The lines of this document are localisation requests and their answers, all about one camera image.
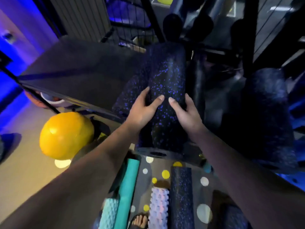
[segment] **right hand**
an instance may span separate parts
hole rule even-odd
[[[170,97],[168,99],[170,106],[175,110],[178,120],[181,126],[189,135],[189,138],[196,142],[196,139],[202,134],[207,128],[202,123],[200,115],[195,107],[195,104],[188,94],[185,94],[186,111],[184,111],[179,103]]]

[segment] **fingernail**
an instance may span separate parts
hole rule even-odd
[[[164,97],[164,95],[161,95],[158,98],[163,101],[165,97]]]
[[[169,101],[170,103],[172,103],[172,102],[175,101],[175,99],[170,97],[170,98],[168,98],[168,101]]]

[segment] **white container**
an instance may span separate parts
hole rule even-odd
[[[45,94],[45,93],[40,93],[42,98],[44,98],[48,103],[50,103],[52,106],[58,108],[58,107],[69,107],[71,105],[73,105],[72,103],[70,102],[67,102],[65,100],[59,100],[59,101],[52,101],[53,97],[48,95],[48,94]]]

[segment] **yellow exercise ball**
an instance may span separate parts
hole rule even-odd
[[[52,116],[40,133],[42,152],[57,160],[67,160],[93,140],[94,127],[90,119],[77,112]]]

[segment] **foot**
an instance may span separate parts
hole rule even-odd
[[[144,215],[138,215],[135,220],[133,220],[132,225],[136,225],[141,228],[145,228],[147,225],[147,217]]]

